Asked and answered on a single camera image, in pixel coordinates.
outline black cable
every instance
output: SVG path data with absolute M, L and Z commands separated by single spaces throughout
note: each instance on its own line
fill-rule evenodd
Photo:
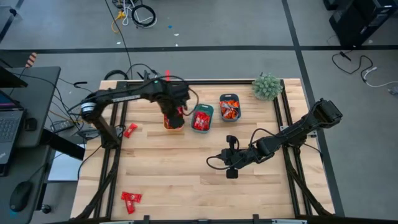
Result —
M 122 135 L 122 133 L 124 132 L 124 130 L 125 130 L 125 126 L 124 125 L 117 125 L 117 126 L 115 126 L 115 128 L 117 128 L 117 127 L 123 127 L 123 130 L 122 130 L 122 132 L 118 135 L 118 137 L 120 137 L 120 135 Z M 100 147 L 102 146 L 102 144 L 100 145 L 100 146 L 98 146 L 98 148 L 93 152 L 93 153 L 91 153 L 91 155 L 89 155 L 85 160 L 83 160 L 83 162 L 81 162 L 81 164 L 80 164 L 80 166 L 79 166 L 79 170 L 77 171 L 77 180 L 79 180 L 79 178 L 80 178 L 80 169 L 81 169 L 81 167 L 83 166 L 83 164 L 92 156 L 92 155 L 94 155 L 99 149 L 100 149 Z
M 73 87 L 75 87 L 75 88 L 81 88 L 82 90 L 86 90 L 86 91 L 88 91 L 88 92 L 90 92 L 90 93 L 93 93 L 93 92 L 92 92 L 91 90 L 89 90 L 89 89 L 86 89 L 86 88 L 80 87 L 80 86 L 78 86 L 78 85 L 76 85 L 76 84 L 74 84 L 74 83 L 65 81 L 65 80 L 62 79 L 62 78 L 58 78 L 58 79 L 61 80 L 61 81 L 63 81 L 63 82 L 65 82 L 65 83 L 67 83 L 67 84 L 69 84 L 69 85 L 73 85 Z
M 230 166 L 228 166 L 228 167 L 223 167 L 223 168 L 219 168 L 219 167 L 212 166 L 212 165 L 210 165 L 210 163 L 209 163 L 209 159 L 221 159 L 221 160 L 225 159 L 225 158 L 222 158 L 222 157 L 220 157 L 220 156 L 210 156 L 210 157 L 208 157 L 208 158 L 206 159 L 206 163 L 207 163 L 208 166 L 210 166 L 211 168 L 213 168 L 213 169 L 215 169 L 215 170 L 226 170 L 226 169 L 229 169 L 229 168 L 231 168 L 231 167 L 234 167 L 236 164 L 238 164 L 239 162 L 241 162 L 241 160 L 242 160 L 243 158 L 244 158 L 244 157 L 240 158 L 240 159 L 239 159 L 238 161 L 236 161 L 234 164 L 232 164 L 232 165 L 230 165 Z
M 79 180 L 79 178 L 80 178 L 80 169 L 83 166 L 83 164 L 87 161 L 87 159 L 89 159 L 92 155 L 94 155 L 101 148 L 101 146 L 102 145 L 98 146 L 98 148 L 95 149 L 95 151 L 93 153 L 91 153 L 91 155 L 89 155 L 85 160 L 83 160 L 83 162 L 81 162 L 79 169 L 77 171 L 77 180 Z
M 152 72 L 154 75 L 158 75 L 158 74 L 159 74 L 159 73 L 157 73 L 154 69 L 151 69 L 150 66 L 148 66 L 148 65 L 146 65 L 146 64 L 144 64 L 144 63 L 135 63 L 134 65 L 130 65 L 130 67 L 129 67 L 129 69 L 126 71 L 126 73 L 129 73 L 129 71 L 130 71 L 133 67 L 138 66 L 138 65 L 142 65 L 142 66 L 147 67 L 147 68 L 150 70 L 150 72 Z
M 116 27 L 118 28 L 118 31 L 119 31 L 119 33 L 120 33 L 120 36 L 122 37 L 123 44 L 124 44 L 124 48 L 126 49 L 127 57 L 129 58 L 129 64 L 130 64 L 130 67 L 131 67 L 130 54 L 129 54 L 129 50 L 127 49 L 126 41 L 124 40 L 122 31 L 120 30 L 118 23 L 114 20 L 112 10 L 111 10 L 111 8 L 109 7 L 109 4 L 108 4 L 107 0 L 105 0 L 105 3 L 106 3 L 106 7 L 108 7 L 109 13 L 111 14 L 112 20 L 113 20 L 113 22 L 115 23 Z
M 21 74 L 23 74 L 24 71 L 25 71 L 26 69 L 27 69 L 27 67 L 25 67 L 25 68 L 22 70 Z M 10 94 L 8 94 L 9 96 L 11 96 L 12 92 L 14 91 L 14 89 L 15 89 L 15 88 L 12 88 Z
M 347 52 L 340 52 L 340 53 L 334 54 L 334 55 L 331 57 L 331 61 L 333 62 L 333 64 L 336 65 L 336 67 L 337 67 L 338 69 L 340 69 L 341 71 L 347 73 L 348 75 L 352 75 L 352 74 L 354 74 L 355 72 L 357 72 L 359 69 L 361 69 L 361 67 L 362 67 L 362 59 L 363 59 L 363 58 L 368 59 L 368 60 L 370 61 L 371 65 L 370 65 L 369 67 L 365 68 L 364 70 L 362 70 L 361 74 L 362 74 L 364 71 L 366 71 L 367 69 L 373 67 L 373 61 L 372 61 L 369 57 L 367 57 L 367 56 L 365 56 L 365 55 L 360 56 L 360 58 L 359 58 L 359 66 L 358 66 L 357 69 L 353 70 L 352 72 L 349 72 L 349 71 L 347 71 L 347 70 L 341 68 L 340 66 L 338 66 L 337 63 L 336 63 L 336 61 L 335 61 L 335 57 L 340 55 L 340 56 L 342 56 L 342 57 L 347 58 L 347 60 L 350 60 L 350 61 L 351 61 L 351 59 L 350 59 L 349 57 L 347 57 L 346 54 L 349 54 L 349 53 L 351 53 L 352 51 L 353 51 L 353 50 L 349 50 L 349 51 L 347 51 Z
M 124 80 L 129 80 L 127 73 L 128 72 L 125 73 L 122 70 L 112 70 L 105 75 L 104 80 L 108 80 L 113 75 L 122 75 L 124 77 Z
M 62 104 L 62 106 L 63 106 L 63 109 L 65 109 L 65 111 L 68 112 L 67 106 L 63 103 L 60 90 L 57 88 L 57 86 L 56 86 L 54 83 L 52 83 L 52 82 L 50 82 L 50 81 L 48 81 L 48 80 L 46 80 L 46 79 L 44 79 L 44 78 L 33 77 L 33 76 L 30 76 L 30 75 L 23 75 L 23 74 L 18 74 L 18 73 L 13 73 L 13 74 L 15 74 L 15 75 L 20 75 L 20 76 L 23 76 L 23 77 L 36 78 L 36 79 L 38 79 L 38 80 L 42 80 L 42 81 L 45 81 L 45 82 L 47 82 L 47 83 L 53 85 L 54 88 L 56 89 L 56 91 L 58 92 L 58 95 L 59 95 L 59 98 L 58 98 L 56 95 L 54 95 L 54 97 L 56 97 L 57 99 L 59 99 L 59 100 L 61 101 L 61 104 Z M 70 114 L 69 114 L 69 113 L 67 113 L 67 114 L 68 114 L 68 117 L 69 117 L 72 121 L 74 121 L 73 118 L 70 116 Z M 74 124 L 75 127 L 76 127 L 77 129 L 79 129 L 79 130 L 82 128 L 82 127 L 79 127 L 76 123 L 73 123 L 73 124 Z
M 305 144 L 305 143 L 303 143 L 303 145 L 304 145 L 304 146 L 308 146 L 308 147 L 310 147 L 310 148 L 312 148 L 312 149 L 314 149 L 314 150 L 318 151 L 318 152 L 319 152 L 319 154 L 321 155 L 321 157 L 323 157 L 323 153 L 321 152 L 321 150 L 319 150 L 319 149 L 317 149 L 317 148 L 315 148 L 315 147 L 313 147 L 313 146 L 310 146 L 309 144 Z
M 198 93 L 196 93 L 195 91 L 193 91 L 191 88 L 189 88 L 188 90 L 190 90 L 193 94 L 195 94 L 195 95 L 197 96 L 197 104 L 193 107 L 193 109 L 191 110 L 191 112 L 189 112 L 188 114 L 185 114 L 185 113 L 183 112 L 183 114 L 184 114 L 185 116 L 190 116 L 190 115 L 195 111 L 195 108 L 199 105 L 199 96 L 198 96 Z
M 332 39 L 333 37 L 336 37 L 337 35 L 335 34 L 335 35 L 332 35 L 332 36 L 330 36 L 327 40 L 326 40 L 326 43 L 328 43 L 328 45 L 331 45 L 330 43 L 329 43 L 329 40 L 330 39 Z
M 10 64 L 8 64 L 5 60 L 0 58 L 0 62 L 2 62 L 3 64 L 7 65 L 9 68 L 12 68 L 12 66 Z
M 52 119 L 50 118 L 50 116 L 47 115 L 47 117 L 49 118 L 49 120 L 50 120 L 50 122 L 51 122 L 51 125 L 54 126 L 54 122 L 52 121 Z
M 63 153 L 61 153 L 61 154 L 55 156 L 54 159 L 58 158 L 58 157 L 61 156 L 61 155 L 63 155 Z M 45 167 L 45 166 L 48 165 L 48 164 L 49 164 L 49 163 L 46 162 L 45 164 L 41 165 L 41 166 L 29 177 L 29 179 L 27 179 L 27 181 L 30 181 L 31 178 L 32 178 L 39 170 L 41 170 L 41 168 Z
M 139 21 L 134 17 L 135 12 L 136 12 L 138 9 L 140 9 L 140 8 L 147 9 L 147 10 L 152 14 L 152 20 L 151 20 L 151 21 L 149 21 L 149 22 L 147 22 L 147 23 L 142 23 L 142 22 L 139 22 Z M 144 4 L 142 3 L 142 1 L 141 1 L 141 5 L 138 5 L 138 6 L 134 7 L 134 8 L 131 10 L 131 19 L 132 19 L 132 21 L 135 23 L 136 26 L 141 27 L 141 28 L 145 28 L 145 27 L 149 27 L 149 26 L 151 26 L 153 23 L 155 23 L 155 21 L 156 21 L 156 13 L 155 13 L 155 11 L 154 11 L 151 7 L 144 5 Z
M 54 104 L 61 111 L 61 113 L 63 113 L 65 116 L 68 116 L 65 112 L 63 112 L 63 110 L 61 109 L 61 107 L 58 106 L 58 104 L 54 103 L 53 101 L 51 101 L 51 103 Z

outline gray floor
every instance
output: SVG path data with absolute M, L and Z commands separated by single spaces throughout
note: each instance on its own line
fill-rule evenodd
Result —
M 157 12 L 158 24 L 152 29 L 123 27 L 128 47 L 292 45 L 280 0 L 146 0 L 145 3 Z M 334 33 L 328 23 L 331 12 L 324 9 L 321 0 L 288 0 L 288 3 L 300 45 L 338 44 L 334 37 L 326 42 Z M 24 20 L 12 24 L 0 49 L 123 47 L 117 44 L 120 36 L 111 31 L 111 18 L 103 1 L 25 0 L 22 10 Z M 388 20 L 369 38 L 371 44 L 398 44 L 397 25 L 398 19 Z M 331 62 L 335 53 L 338 52 L 308 51 L 303 56 L 315 98 L 333 100 L 344 114 L 341 124 L 325 134 L 345 214 L 398 220 L 395 212 L 398 178 L 394 165 L 398 164 L 394 138 L 398 98 L 388 94 L 387 88 L 368 87 L 358 73 L 347 75 L 338 70 Z M 352 63 L 336 60 L 352 70 L 358 66 L 362 54 L 372 58 L 379 68 L 369 77 L 371 83 L 398 80 L 396 50 L 353 52 L 349 55 Z M 279 78 L 301 78 L 294 51 L 151 52 L 130 53 L 130 56 L 132 63 L 146 63 L 160 73 L 169 69 L 172 75 L 183 78 L 254 78 L 260 72 L 271 72 Z M 86 87 L 95 90 L 108 71 L 127 70 L 128 61 L 125 53 L 39 54 L 34 66 L 50 65 L 61 66 L 62 78 L 70 82 L 88 81 Z M 67 105 L 74 105 L 87 94 L 62 82 L 58 87 Z M 45 202 L 62 209 L 54 210 L 51 215 L 35 214 L 32 223 L 65 220 L 70 214 L 75 187 L 54 185 Z M 68 196 L 52 201 L 58 197 L 57 192 Z

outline wooden tabletop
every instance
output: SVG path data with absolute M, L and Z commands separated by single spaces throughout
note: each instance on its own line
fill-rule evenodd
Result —
M 308 113 L 303 88 L 299 79 L 285 79 L 287 98 L 293 121 Z M 115 88 L 116 81 L 102 81 L 101 89 Z M 262 163 L 251 164 L 239 170 L 238 179 L 227 179 L 225 171 L 211 169 L 206 158 L 217 155 L 228 147 L 227 135 L 236 136 L 241 148 L 247 147 L 252 132 L 265 128 L 278 133 L 273 102 L 257 100 L 251 85 L 190 85 L 200 103 L 215 109 L 211 130 L 208 134 L 194 132 L 185 117 L 185 127 L 179 133 L 170 133 L 163 128 L 162 114 L 157 103 L 146 100 L 129 102 L 126 126 L 138 125 L 132 136 L 123 139 L 118 178 L 113 202 L 112 220 L 142 220 L 150 215 L 151 220 L 196 220 L 196 219 L 251 219 L 293 218 L 293 206 L 282 150 Z M 235 123 L 221 120 L 218 100 L 221 94 L 235 93 L 239 96 L 242 117 Z M 196 99 L 188 101 L 193 108 Z M 282 99 L 280 108 L 286 125 Z M 112 106 L 104 110 L 103 116 L 110 119 Z M 116 124 L 119 124 L 119 106 Z M 268 136 L 257 132 L 255 138 Z M 317 147 L 315 139 L 307 144 Z M 100 139 L 87 144 L 85 157 L 100 145 Z M 81 168 L 71 217 L 77 216 L 98 189 L 104 151 L 99 150 Z M 334 212 L 328 184 L 319 153 L 302 146 L 301 158 L 308 188 L 318 201 Z M 223 167 L 221 161 L 211 161 Z M 300 211 L 304 213 L 302 194 L 296 186 Z M 141 203 L 135 203 L 136 211 L 128 215 L 122 191 L 142 194 Z M 101 214 L 104 215 L 108 192 L 105 193 Z

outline concrete floor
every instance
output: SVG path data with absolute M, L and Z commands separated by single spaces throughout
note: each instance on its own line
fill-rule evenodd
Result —
M 128 47 L 174 47 L 175 44 L 180 47 L 293 46 L 282 0 L 144 2 L 156 11 L 158 24 L 152 29 L 136 29 L 132 24 L 123 27 Z M 287 2 L 300 45 L 338 45 L 335 38 L 326 42 L 334 33 L 328 23 L 331 12 L 325 10 L 321 0 Z M 116 15 L 117 10 L 110 5 Z M 121 41 L 120 35 L 111 31 L 111 17 L 104 2 L 25 0 L 21 11 L 24 19 L 12 23 L 0 49 L 123 48 L 123 44 L 117 44 Z M 369 38 L 373 43 L 367 44 L 397 45 L 397 25 L 397 18 L 389 19 Z M 398 126 L 395 119 L 398 98 L 388 94 L 387 87 L 368 87 L 361 81 L 359 73 L 347 75 L 338 70 L 331 61 L 331 56 L 338 52 L 302 53 L 315 99 L 332 100 L 344 114 L 341 124 L 326 130 L 325 136 L 345 215 L 398 220 L 395 212 L 398 176 L 394 165 L 398 164 L 395 150 L 398 143 L 394 138 Z M 351 63 L 339 58 L 336 60 L 340 66 L 352 70 L 358 66 L 360 55 L 370 57 L 379 68 L 369 77 L 370 82 L 378 84 L 398 80 L 397 50 L 355 51 L 350 54 Z M 130 56 L 132 63 L 146 63 L 160 73 L 169 69 L 173 75 L 183 78 L 254 78 L 260 72 L 271 72 L 279 78 L 302 78 L 293 48 L 135 52 Z M 88 81 L 86 87 L 91 90 L 97 89 L 110 70 L 128 69 L 127 56 L 122 51 L 39 54 L 34 66 L 54 65 L 62 68 L 62 78 L 70 82 Z M 83 90 L 71 88 L 63 82 L 59 82 L 58 87 L 66 105 L 74 105 L 86 96 Z M 45 202 L 62 209 L 55 210 L 50 216 L 35 214 L 32 223 L 66 220 L 75 187 L 73 183 L 57 184 L 52 190 L 49 186 Z M 58 195 L 68 196 L 63 200 L 52 200 Z

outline laptop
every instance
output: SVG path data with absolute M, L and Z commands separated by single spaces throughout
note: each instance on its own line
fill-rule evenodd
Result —
M 9 162 L 24 116 L 25 109 L 0 90 L 0 165 Z

